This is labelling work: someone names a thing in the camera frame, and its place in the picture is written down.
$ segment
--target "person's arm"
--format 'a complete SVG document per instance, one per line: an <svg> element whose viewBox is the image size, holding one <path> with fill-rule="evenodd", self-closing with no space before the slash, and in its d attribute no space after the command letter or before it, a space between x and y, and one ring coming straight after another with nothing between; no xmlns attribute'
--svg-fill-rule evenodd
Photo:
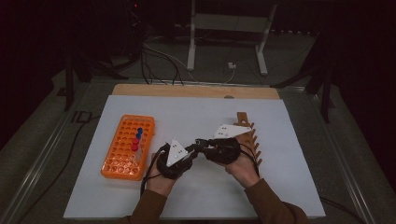
<svg viewBox="0 0 396 224"><path fill-rule="evenodd" d="M242 150L251 154L241 145ZM262 223L302 224L307 223L305 212L292 204L282 203L264 179L260 179L248 156L241 154L231 164L222 165L245 188L245 193Z"/></svg>
<svg viewBox="0 0 396 224"><path fill-rule="evenodd" d="M157 170L157 162L150 171L149 176L156 176L160 172ZM118 224L154 224L158 223L160 215L165 207L166 199L172 191L176 180L168 179L162 175L150 178L147 188L143 192L136 208L130 217L123 217Z"/></svg>
<svg viewBox="0 0 396 224"><path fill-rule="evenodd" d="M264 179L245 189L245 193L262 223L308 223L305 212L293 204L282 203Z"/></svg>

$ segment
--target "white board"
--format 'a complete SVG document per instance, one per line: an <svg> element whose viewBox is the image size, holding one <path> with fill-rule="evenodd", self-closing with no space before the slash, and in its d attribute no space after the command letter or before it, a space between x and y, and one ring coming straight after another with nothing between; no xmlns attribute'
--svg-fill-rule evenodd
<svg viewBox="0 0 396 224"><path fill-rule="evenodd" d="M65 218L113 218L132 214L140 182L107 179L100 173L107 150L125 114L155 118L150 151L176 137L184 147L212 138L221 124L247 112L254 122L263 159L260 172L279 198L308 217L324 210L282 100L109 96L64 212ZM249 218L256 214L243 188L224 169L200 155L175 184L162 218Z"/></svg>

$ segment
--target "hand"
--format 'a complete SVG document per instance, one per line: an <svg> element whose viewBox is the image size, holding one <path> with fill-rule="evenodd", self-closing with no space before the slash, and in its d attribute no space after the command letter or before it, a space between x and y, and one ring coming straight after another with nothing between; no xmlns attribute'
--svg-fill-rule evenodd
<svg viewBox="0 0 396 224"><path fill-rule="evenodd" d="M241 135L238 135L235 138L239 143L243 143L243 137ZM241 149L250 156L253 156L251 155L250 150L246 147L241 146ZM243 153L239 155L236 161L228 165L220 165L225 167L225 171L232 175L245 189L255 185L260 180L254 169L253 162L250 160L250 158L248 158L247 155Z"/></svg>
<svg viewBox="0 0 396 224"><path fill-rule="evenodd" d="M175 185L176 180L175 179L169 179L165 178L163 175L160 175L160 172L157 169L157 161L154 162L150 173L148 174L148 177L151 176L156 176L153 178L150 178L148 180L148 186L147 189L152 190L154 192L157 192L165 197L167 197L171 191L172 187Z"/></svg>

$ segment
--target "white metal frame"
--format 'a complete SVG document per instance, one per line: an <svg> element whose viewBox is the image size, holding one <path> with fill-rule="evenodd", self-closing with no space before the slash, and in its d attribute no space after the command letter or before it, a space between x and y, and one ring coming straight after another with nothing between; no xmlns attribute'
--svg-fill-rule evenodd
<svg viewBox="0 0 396 224"><path fill-rule="evenodd" d="M267 66L265 65L262 52L267 41L268 34L271 30L275 12L276 5L272 5L270 14L266 18L199 14L195 12L195 0L191 0L191 35L187 70L194 70L196 49L195 29L231 30L262 33L262 42L256 46L256 55L260 68L260 74L262 76L268 75Z"/></svg>

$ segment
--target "white triangular marker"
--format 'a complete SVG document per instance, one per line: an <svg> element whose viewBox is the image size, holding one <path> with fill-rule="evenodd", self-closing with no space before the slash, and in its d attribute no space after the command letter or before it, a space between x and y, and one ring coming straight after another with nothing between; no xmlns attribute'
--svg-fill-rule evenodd
<svg viewBox="0 0 396 224"><path fill-rule="evenodd" d="M230 124L221 125L213 136L214 139L221 138L232 138L242 133L248 133L251 131L249 127L236 126Z"/></svg>
<svg viewBox="0 0 396 224"><path fill-rule="evenodd" d="M188 154L189 152L176 140L176 138L172 139L166 166L169 167L175 164L176 162L186 157Z"/></svg>

